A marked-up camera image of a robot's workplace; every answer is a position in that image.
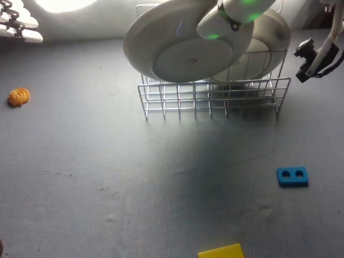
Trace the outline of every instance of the plate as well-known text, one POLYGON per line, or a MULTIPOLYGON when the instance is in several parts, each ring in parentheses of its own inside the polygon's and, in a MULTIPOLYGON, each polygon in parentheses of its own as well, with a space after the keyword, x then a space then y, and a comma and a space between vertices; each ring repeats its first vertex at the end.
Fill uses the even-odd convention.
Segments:
POLYGON ((290 30, 284 18, 272 9, 254 21, 250 45, 241 58, 228 69, 214 75, 216 81, 261 78, 271 73, 284 59, 290 44, 290 30))
POLYGON ((235 37, 202 39, 197 25, 217 1, 169 0, 141 15, 129 28, 124 53, 141 74, 158 81, 191 82, 219 73, 247 49, 253 23, 235 37))

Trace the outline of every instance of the yellow object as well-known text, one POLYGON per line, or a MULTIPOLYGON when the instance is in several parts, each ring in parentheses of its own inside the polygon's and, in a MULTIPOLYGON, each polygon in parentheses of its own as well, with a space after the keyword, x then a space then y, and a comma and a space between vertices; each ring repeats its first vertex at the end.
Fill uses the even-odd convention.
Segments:
POLYGON ((16 106, 22 106, 30 99, 30 92, 24 88, 18 88, 12 90, 9 94, 8 104, 15 108, 16 106))
POLYGON ((205 251, 198 254, 198 258, 245 258, 239 243, 205 251))

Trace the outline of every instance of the table surface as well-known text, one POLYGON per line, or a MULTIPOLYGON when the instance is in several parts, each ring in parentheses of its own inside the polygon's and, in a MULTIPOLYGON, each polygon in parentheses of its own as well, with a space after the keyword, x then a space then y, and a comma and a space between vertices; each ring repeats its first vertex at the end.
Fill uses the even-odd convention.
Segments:
MULTIPOLYGON (((15 257, 344 257, 344 72, 301 84, 292 34, 274 116, 146 121, 121 40, 1 53, 0 238, 15 257), (32 99, 10 109, 11 89, 32 99), (282 189, 278 167, 305 166, 282 189)), ((344 48, 340 39, 339 46, 344 48)))

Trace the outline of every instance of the yellow block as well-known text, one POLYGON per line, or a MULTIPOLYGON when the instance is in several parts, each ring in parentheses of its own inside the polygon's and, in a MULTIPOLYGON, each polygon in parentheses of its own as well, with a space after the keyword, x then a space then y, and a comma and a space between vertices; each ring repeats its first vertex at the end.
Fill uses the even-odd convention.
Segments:
POLYGON ((198 254, 198 258, 245 258, 241 245, 221 247, 218 249, 205 251, 198 254))

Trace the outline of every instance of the orange swirl toy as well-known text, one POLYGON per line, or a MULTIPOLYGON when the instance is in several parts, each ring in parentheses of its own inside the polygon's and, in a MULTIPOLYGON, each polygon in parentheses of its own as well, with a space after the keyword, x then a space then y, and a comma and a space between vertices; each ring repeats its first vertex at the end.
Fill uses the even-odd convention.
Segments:
POLYGON ((30 99, 30 92, 24 88, 12 90, 9 94, 8 104, 15 108, 27 103, 30 99))

